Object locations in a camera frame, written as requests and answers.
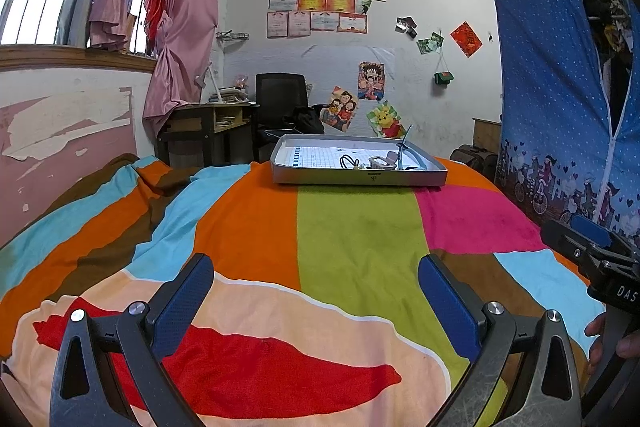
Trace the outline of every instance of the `family cartoon poster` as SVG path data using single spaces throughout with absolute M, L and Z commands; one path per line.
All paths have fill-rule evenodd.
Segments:
M 329 97 L 329 107 L 320 113 L 320 121 L 338 131 L 347 132 L 353 113 L 358 107 L 358 99 L 351 92 L 335 86 Z
M 367 118 L 373 131 L 381 138 L 401 138 L 406 134 L 400 123 L 400 115 L 386 100 L 368 112 Z
M 361 62 L 358 69 L 358 98 L 382 100 L 385 96 L 385 65 Z

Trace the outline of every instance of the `chair backrest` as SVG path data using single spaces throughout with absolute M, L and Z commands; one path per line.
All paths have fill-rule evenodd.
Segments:
M 293 73 L 255 75 L 255 101 L 258 124 L 280 128 L 282 119 L 293 115 L 296 107 L 307 107 L 305 77 Z

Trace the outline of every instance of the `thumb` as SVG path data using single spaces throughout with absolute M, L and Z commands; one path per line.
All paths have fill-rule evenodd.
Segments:
M 622 359 L 640 357 L 640 330 L 634 331 L 619 341 L 616 346 L 616 353 Z

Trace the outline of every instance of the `bedspread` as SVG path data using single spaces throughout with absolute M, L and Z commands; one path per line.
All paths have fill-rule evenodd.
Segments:
M 560 311 L 584 373 L 582 330 L 603 305 L 495 186 L 443 163 L 444 187 L 411 189 L 275 185 L 268 163 L 196 172 L 117 158 L 0 250 L 2 381 L 47 425 L 70 312 L 147 300 L 196 252 L 212 258 L 214 284 L 163 364 L 206 425 L 426 425 L 469 362 L 422 293 L 425 255 L 513 314 Z M 139 422 L 153 425 L 112 357 Z

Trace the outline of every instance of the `finger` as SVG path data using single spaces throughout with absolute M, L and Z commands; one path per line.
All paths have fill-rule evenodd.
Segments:
M 584 334 L 587 337 L 592 337 L 593 335 L 600 335 L 604 331 L 604 321 L 606 314 L 601 313 L 595 319 L 593 319 L 587 327 L 584 328 Z
M 622 359 L 632 359 L 640 357 L 640 330 L 634 331 L 619 341 L 616 346 L 616 353 Z
M 589 364 L 598 365 L 602 359 L 602 337 L 598 337 L 589 349 Z

